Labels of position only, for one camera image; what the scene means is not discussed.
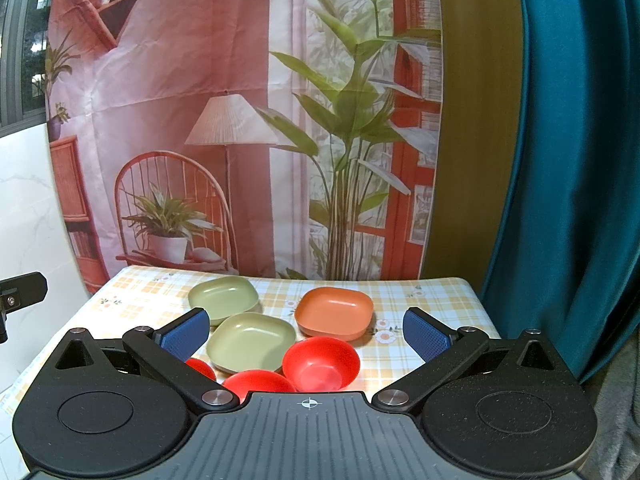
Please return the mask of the red bowl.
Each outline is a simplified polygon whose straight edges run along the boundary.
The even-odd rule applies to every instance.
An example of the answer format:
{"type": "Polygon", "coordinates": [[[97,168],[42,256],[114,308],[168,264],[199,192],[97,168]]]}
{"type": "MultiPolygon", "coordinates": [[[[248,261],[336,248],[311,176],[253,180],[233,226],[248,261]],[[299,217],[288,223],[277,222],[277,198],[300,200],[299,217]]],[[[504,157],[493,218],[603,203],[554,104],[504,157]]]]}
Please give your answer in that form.
{"type": "Polygon", "coordinates": [[[296,392],[292,382],[270,370],[243,370],[228,377],[222,385],[233,392],[241,403],[253,392],[296,392]]]}
{"type": "Polygon", "coordinates": [[[217,378],[216,378],[216,374],[214,372],[213,367],[211,367],[205,361],[197,358],[190,358],[186,360],[186,365],[190,366],[191,368],[193,368],[200,374],[204,375],[208,379],[212,380],[213,382],[216,382],[217,378]]]}
{"type": "Polygon", "coordinates": [[[282,359],[282,373],[299,392],[337,392],[360,372],[360,359],[341,339],[311,337],[293,344],[282,359]]]}

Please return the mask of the green square plate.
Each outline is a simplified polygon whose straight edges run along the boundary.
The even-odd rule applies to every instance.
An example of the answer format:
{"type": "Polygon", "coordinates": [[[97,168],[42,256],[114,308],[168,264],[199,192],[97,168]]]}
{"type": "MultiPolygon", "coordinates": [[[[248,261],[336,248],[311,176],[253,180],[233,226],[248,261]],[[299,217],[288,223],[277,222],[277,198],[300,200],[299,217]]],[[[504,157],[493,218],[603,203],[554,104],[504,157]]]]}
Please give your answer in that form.
{"type": "Polygon", "coordinates": [[[253,311],[259,304],[252,283],[239,275],[227,275],[195,285],[188,292],[191,308],[202,308],[209,325],[217,327],[230,316],[253,311]]]}
{"type": "Polygon", "coordinates": [[[228,374],[246,370],[278,372],[296,337],[290,323],[246,312],[230,316],[213,331],[206,353],[214,367],[228,374]]]}

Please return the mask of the orange square plate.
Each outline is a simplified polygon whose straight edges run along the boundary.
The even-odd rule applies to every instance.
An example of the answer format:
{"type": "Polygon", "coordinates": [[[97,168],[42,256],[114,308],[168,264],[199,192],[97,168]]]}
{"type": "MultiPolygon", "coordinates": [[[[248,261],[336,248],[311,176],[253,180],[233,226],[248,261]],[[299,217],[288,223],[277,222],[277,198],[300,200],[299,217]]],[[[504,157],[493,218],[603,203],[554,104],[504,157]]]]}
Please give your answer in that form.
{"type": "Polygon", "coordinates": [[[363,292],[324,286],[306,292],[295,309],[294,318],[306,336],[353,341],[367,331],[373,309],[372,299],[363,292]]]}

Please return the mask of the white marble board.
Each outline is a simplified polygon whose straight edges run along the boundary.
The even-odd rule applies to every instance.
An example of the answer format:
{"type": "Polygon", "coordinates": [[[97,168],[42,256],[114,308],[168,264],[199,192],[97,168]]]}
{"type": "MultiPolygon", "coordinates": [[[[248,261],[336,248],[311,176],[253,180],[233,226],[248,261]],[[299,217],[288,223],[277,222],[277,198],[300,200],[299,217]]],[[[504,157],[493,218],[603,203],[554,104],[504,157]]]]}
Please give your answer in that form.
{"type": "Polygon", "coordinates": [[[63,222],[44,125],[1,139],[1,277],[40,272],[40,304],[6,318],[1,389],[6,390],[88,300],[63,222]]]}

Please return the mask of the plaid floral tablecloth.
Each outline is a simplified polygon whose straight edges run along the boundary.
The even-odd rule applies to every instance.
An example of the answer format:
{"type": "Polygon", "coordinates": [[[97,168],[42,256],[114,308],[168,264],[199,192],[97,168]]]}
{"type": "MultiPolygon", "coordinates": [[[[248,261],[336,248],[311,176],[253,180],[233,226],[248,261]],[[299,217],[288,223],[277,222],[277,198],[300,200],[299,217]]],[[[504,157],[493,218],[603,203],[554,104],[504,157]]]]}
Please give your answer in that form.
{"type": "MultiPolygon", "coordinates": [[[[2,478],[21,479],[27,472],[12,436],[13,413],[43,362],[70,328],[88,328],[96,338],[118,338],[137,325],[160,327],[188,310],[190,289],[207,279],[207,274],[200,272],[128,266],[86,302],[50,284],[46,301],[12,315],[17,326],[9,330],[10,339],[2,344],[3,363],[17,356],[28,335],[38,337],[34,350],[20,366],[21,373],[1,391],[2,478]]],[[[348,282],[345,286],[364,292],[374,303],[372,322],[355,344],[360,372],[351,385],[367,396],[421,363],[401,335],[402,316],[411,307],[430,312],[451,327],[471,325],[490,336],[497,333],[474,290],[462,278],[348,282]]]]}

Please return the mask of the printed room backdrop cloth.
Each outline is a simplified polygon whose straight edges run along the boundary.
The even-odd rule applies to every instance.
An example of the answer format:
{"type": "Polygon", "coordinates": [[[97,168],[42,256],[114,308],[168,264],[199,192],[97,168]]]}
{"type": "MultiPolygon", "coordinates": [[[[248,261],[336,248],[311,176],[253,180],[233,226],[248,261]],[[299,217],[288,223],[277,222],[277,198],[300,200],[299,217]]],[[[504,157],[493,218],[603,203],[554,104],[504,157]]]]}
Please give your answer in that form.
{"type": "Polygon", "coordinates": [[[89,290],[124,266],[416,278],[439,0],[52,0],[55,183],[89,290]]]}

